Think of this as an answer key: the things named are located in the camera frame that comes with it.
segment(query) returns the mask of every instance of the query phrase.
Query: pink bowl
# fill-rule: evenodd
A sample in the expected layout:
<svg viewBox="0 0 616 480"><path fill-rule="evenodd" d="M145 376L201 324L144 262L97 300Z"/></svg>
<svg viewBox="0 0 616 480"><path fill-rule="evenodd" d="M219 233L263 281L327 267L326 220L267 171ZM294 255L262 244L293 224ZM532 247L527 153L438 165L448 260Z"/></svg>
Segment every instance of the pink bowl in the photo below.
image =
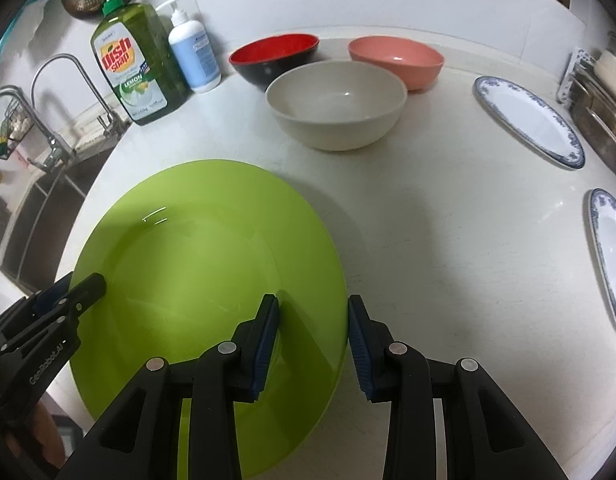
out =
<svg viewBox="0 0 616 480"><path fill-rule="evenodd" d="M380 66L399 76L408 90L430 86L445 62L439 52L427 44L393 36L365 36L348 45L350 57Z"/></svg>

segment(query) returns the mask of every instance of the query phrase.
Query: white plate with blue pattern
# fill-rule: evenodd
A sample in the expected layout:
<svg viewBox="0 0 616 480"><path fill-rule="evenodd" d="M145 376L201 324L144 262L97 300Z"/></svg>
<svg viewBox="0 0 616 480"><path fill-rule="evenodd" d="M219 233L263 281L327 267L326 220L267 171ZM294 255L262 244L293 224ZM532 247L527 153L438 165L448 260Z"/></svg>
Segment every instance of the white plate with blue pattern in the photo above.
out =
<svg viewBox="0 0 616 480"><path fill-rule="evenodd" d="M616 318L616 199L595 189L589 199L590 227L605 291Z"/></svg>
<svg viewBox="0 0 616 480"><path fill-rule="evenodd" d="M494 76L479 77L474 88L494 118L503 121L521 140L570 170L584 166L585 152L576 133L539 96Z"/></svg>

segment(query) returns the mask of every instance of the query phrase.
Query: lemon label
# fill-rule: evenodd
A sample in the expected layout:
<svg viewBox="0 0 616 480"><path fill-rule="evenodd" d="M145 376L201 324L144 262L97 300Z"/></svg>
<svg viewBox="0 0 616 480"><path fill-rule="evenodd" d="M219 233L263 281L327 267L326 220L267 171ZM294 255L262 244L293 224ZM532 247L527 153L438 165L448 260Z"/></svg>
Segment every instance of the lemon label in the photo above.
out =
<svg viewBox="0 0 616 480"><path fill-rule="evenodd" d="M133 120L168 105L144 54L123 23L107 28L95 38L93 46L101 70Z"/></svg>

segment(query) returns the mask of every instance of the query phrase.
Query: white wall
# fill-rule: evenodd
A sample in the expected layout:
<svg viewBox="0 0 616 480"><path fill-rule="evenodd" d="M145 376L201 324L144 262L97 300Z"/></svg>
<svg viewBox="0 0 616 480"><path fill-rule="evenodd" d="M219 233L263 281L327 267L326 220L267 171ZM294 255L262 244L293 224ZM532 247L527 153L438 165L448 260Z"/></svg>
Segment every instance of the white wall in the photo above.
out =
<svg viewBox="0 0 616 480"><path fill-rule="evenodd" d="M197 0L229 52L270 33L319 25L429 30L492 46L561 76L574 46L603 48L612 22L596 0L578 16L556 0Z"/></svg>
<svg viewBox="0 0 616 480"><path fill-rule="evenodd" d="M156 5L163 0L142 1ZM555 76L561 76L575 45L602 49L613 27L597 0L572 0L572 11L556 0L181 0L181 6L192 15L201 9L219 54L282 30L384 25L483 43ZM60 0L50 0L22 56L0 64L0 86L16 84L28 93L32 76L44 59L70 52L82 60L100 91L110 93L90 50L97 23L75 20ZM59 130L96 101L69 62L58 61L47 70L37 86L37 104L50 127ZM0 114L5 105L1 104ZM45 146L43 139L31 140L30 144Z"/></svg>
<svg viewBox="0 0 616 480"><path fill-rule="evenodd" d="M156 6L165 0L138 1ZM196 0L181 0L181 8L191 14L198 13ZM90 49L90 38L102 18L89 22L76 20L64 10L60 0L50 0L35 37L21 57L0 63L0 86L15 84L28 95L32 77L41 62L53 54L69 52L80 59L99 91L109 94L110 87ZM56 61L41 75L35 100L42 117L56 130L96 102L75 67L66 60ZM5 105L0 107L0 114Z"/></svg>

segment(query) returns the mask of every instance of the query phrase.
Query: red and black bowl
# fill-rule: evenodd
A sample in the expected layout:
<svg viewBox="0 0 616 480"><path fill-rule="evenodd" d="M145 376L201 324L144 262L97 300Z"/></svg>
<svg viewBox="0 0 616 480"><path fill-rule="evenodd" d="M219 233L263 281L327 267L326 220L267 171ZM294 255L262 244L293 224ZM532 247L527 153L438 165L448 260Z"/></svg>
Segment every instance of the red and black bowl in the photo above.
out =
<svg viewBox="0 0 616 480"><path fill-rule="evenodd" d="M246 81L265 90L281 74L309 63L318 46L312 34L270 36L235 50L229 61Z"/></svg>

